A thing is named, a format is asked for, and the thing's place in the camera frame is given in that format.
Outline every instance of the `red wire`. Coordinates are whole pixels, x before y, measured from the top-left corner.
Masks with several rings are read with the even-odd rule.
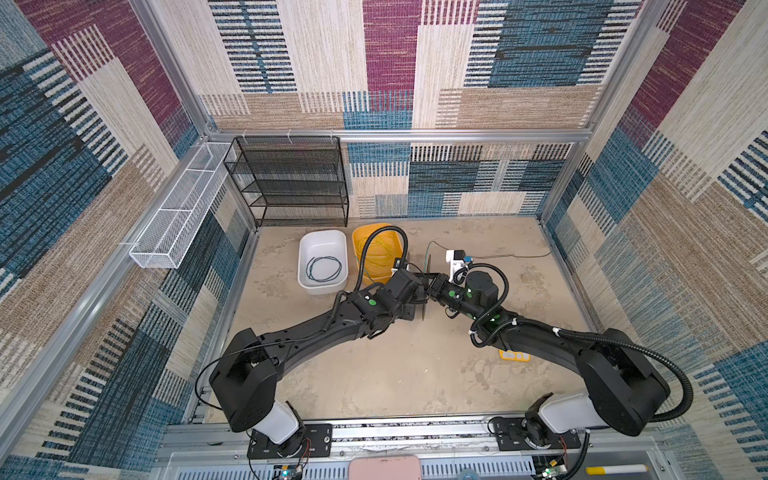
[[[306,463],[304,464],[304,468],[310,463],[310,450],[312,449],[312,440],[306,439],[306,450],[301,455],[301,458],[299,458],[299,465],[301,465],[301,461],[304,460],[304,455],[306,455]]]
[[[565,468],[568,468],[568,448],[565,446],[563,435],[560,435],[560,445],[563,446],[563,463],[565,464]]]

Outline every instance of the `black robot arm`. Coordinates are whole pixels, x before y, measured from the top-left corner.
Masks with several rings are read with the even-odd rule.
[[[399,228],[383,227],[369,238],[363,248],[363,259],[371,239],[383,230],[398,230],[407,245],[405,234]],[[395,319],[412,319],[415,305],[428,300],[472,319],[469,330],[475,346],[529,353],[576,372],[584,379],[587,401],[591,402],[588,408],[596,413],[593,418],[625,435],[639,435],[648,422],[670,420],[690,408],[693,390],[682,370],[660,354],[635,345],[621,331],[580,333],[526,318],[501,306],[508,284],[496,267],[475,265],[489,267],[502,275],[505,292],[501,296],[491,277],[472,270],[473,266],[462,279],[464,285],[460,285],[443,273],[408,271],[406,254],[397,259],[396,270],[385,284],[359,288],[361,267],[356,289],[339,292],[333,308],[325,313],[278,332],[257,336],[252,329],[245,329],[235,335],[210,374],[210,385],[233,431],[242,432],[256,426],[264,432],[265,425],[272,428],[278,410],[276,384],[301,362],[340,343],[375,338]],[[683,399],[669,412],[656,413],[670,389],[647,357],[669,368],[683,386]],[[539,409],[546,403],[540,399],[526,415],[532,420],[529,434],[538,435],[537,443],[542,445],[547,441],[547,432],[557,432],[551,422],[542,421],[544,416],[539,415]],[[560,404],[563,406],[567,408],[568,404]],[[301,428],[299,419],[295,426],[283,429],[282,433],[290,433],[264,433],[285,452],[293,452],[301,442]]]

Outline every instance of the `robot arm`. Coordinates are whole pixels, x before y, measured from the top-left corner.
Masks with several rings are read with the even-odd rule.
[[[526,428],[537,445],[546,445],[552,435],[567,429],[597,425],[639,435],[649,421],[674,418],[690,407],[693,392],[690,383],[685,385],[685,375],[663,356],[634,345],[624,333],[615,329],[604,334],[576,333],[506,310],[500,306],[491,277],[471,265],[465,268],[461,285],[443,273],[410,272],[405,264],[404,259],[396,261],[398,268],[386,284],[339,292],[331,310],[289,329],[259,336],[252,329],[236,334],[210,375],[232,430],[254,427],[290,456],[300,447],[303,424],[295,412],[275,402],[277,382],[301,362],[335,345],[364,336],[375,338],[395,319],[412,319],[414,305],[428,300],[470,317],[476,346],[529,353],[584,379],[584,392],[550,394],[529,409]],[[655,415],[670,389],[646,356],[679,371],[673,370],[684,383],[684,400],[673,411]]]

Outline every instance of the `yellow sticker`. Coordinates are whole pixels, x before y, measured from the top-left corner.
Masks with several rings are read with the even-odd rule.
[[[530,362],[531,356],[527,353],[523,352],[514,352],[512,350],[499,350],[498,356],[502,358],[502,360],[514,360],[516,362]]]

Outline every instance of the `mounting plate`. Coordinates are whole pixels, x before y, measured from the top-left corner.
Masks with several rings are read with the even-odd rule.
[[[331,441],[333,440],[333,425],[330,423],[310,423],[306,426],[304,436],[312,443],[310,449],[310,458],[329,457],[331,455]],[[254,441],[248,447],[248,458],[251,460],[265,460],[280,458],[277,454],[277,445],[260,432],[255,432]],[[299,451],[290,458],[299,458],[306,452],[306,442],[302,444]]]
[[[504,435],[497,436],[496,437],[496,443],[498,444],[498,449],[502,452],[517,452],[520,450],[536,450],[533,447],[531,447],[526,441],[525,441],[525,428],[522,426],[522,421],[524,418],[522,417],[515,417],[515,418],[505,418],[505,417],[494,417],[491,420],[491,425],[494,432],[499,432]],[[565,446],[567,446],[570,449],[580,449],[581,448],[581,440],[579,440],[578,435],[575,433],[566,432],[562,434],[563,440],[565,440]],[[552,445],[550,447],[551,449],[559,449],[559,445]]]

